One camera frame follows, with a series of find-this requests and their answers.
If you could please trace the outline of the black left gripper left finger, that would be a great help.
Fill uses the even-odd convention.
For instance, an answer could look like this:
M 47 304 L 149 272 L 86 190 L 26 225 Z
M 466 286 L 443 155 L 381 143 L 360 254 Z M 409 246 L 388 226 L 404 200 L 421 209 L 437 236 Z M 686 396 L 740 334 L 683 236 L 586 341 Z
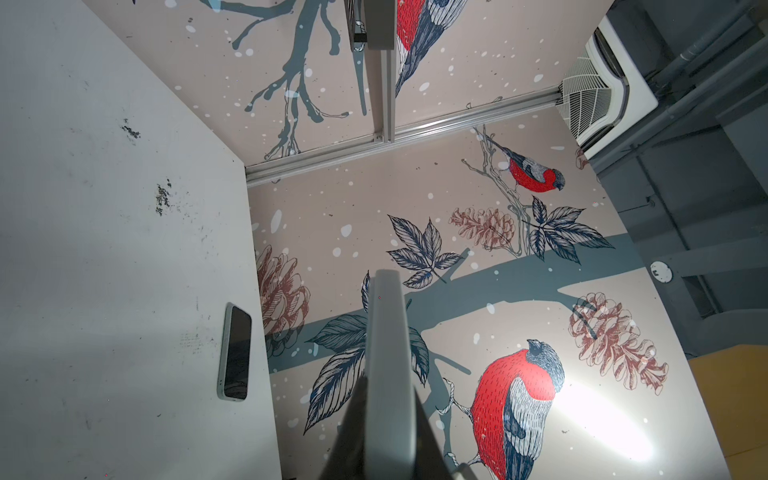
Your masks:
M 347 402 L 338 436 L 320 480 L 362 480 L 365 478 L 365 417 L 368 380 L 361 376 Z

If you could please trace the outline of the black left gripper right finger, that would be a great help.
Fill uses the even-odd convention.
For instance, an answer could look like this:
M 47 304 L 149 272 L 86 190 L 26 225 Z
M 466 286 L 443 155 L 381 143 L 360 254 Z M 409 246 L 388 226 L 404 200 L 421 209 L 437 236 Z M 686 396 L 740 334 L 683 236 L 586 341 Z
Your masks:
M 415 397 L 416 453 L 412 478 L 414 480 L 463 479 L 459 469 L 449 467 L 438 448 L 434 433 L 417 394 Z

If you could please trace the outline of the pale green phone case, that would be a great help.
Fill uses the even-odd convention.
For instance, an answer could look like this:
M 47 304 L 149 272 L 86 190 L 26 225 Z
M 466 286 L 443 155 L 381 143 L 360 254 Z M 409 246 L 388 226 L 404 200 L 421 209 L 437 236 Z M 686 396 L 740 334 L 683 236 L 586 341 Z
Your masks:
M 366 345 L 364 470 L 367 479 L 410 479 L 416 458 L 411 347 L 399 273 L 371 279 Z

